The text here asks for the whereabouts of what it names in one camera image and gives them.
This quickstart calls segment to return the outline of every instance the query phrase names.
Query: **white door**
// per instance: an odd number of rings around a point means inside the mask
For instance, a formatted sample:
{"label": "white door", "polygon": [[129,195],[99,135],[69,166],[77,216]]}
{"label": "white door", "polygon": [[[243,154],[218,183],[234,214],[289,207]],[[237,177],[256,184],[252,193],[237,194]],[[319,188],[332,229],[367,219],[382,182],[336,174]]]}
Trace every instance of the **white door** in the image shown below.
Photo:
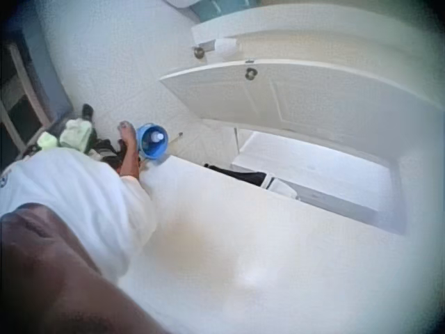
{"label": "white door", "polygon": [[[249,69],[257,71],[253,80],[246,79]],[[400,156],[438,116],[400,85],[308,61],[219,63],[161,81],[201,118],[300,134],[384,159]]]}

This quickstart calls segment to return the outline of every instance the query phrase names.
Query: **blue bucket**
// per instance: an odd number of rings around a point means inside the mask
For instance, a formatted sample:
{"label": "blue bucket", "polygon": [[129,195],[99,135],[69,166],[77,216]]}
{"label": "blue bucket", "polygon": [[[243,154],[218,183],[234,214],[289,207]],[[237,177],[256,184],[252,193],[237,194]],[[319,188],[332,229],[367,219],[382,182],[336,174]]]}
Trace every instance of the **blue bucket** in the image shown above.
{"label": "blue bucket", "polygon": [[[154,132],[161,133],[163,139],[155,143],[152,141],[152,134]],[[159,125],[147,123],[136,131],[138,140],[138,149],[142,155],[148,159],[158,159],[163,156],[168,147],[167,131]]]}

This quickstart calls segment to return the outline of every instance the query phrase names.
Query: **white bottle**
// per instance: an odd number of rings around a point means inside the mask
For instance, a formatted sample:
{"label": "white bottle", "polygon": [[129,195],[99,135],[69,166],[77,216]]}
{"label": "white bottle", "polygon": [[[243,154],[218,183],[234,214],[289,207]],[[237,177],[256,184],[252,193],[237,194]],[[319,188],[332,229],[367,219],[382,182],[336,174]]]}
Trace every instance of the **white bottle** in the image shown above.
{"label": "white bottle", "polygon": [[153,143],[159,143],[164,139],[164,135],[161,132],[154,131],[150,135],[150,139],[152,140]]}

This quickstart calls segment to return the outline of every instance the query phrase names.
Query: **white shirt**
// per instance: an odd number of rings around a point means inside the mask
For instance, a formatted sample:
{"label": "white shirt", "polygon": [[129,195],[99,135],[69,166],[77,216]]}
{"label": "white shirt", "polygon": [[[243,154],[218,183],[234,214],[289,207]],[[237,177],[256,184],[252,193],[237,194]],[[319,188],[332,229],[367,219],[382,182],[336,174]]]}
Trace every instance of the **white shirt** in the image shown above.
{"label": "white shirt", "polygon": [[0,217],[26,203],[56,212],[113,282],[156,228],[152,201],[137,179],[68,148],[41,151],[3,173]]}

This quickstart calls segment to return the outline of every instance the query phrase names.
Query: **black shoe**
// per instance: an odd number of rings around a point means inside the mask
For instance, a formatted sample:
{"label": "black shoe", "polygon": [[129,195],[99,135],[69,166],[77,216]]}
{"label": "black shoe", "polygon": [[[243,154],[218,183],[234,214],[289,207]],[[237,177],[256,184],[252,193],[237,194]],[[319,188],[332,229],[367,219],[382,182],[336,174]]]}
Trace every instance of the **black shoe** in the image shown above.
{"label": "black shoe", "polygon": [[89,104],[84,104],[82,106],[82,119],[84,120],[89,120],[90,122],[92,122],[92,114],[94,113],[94,109],[92,108],[91,105]]}

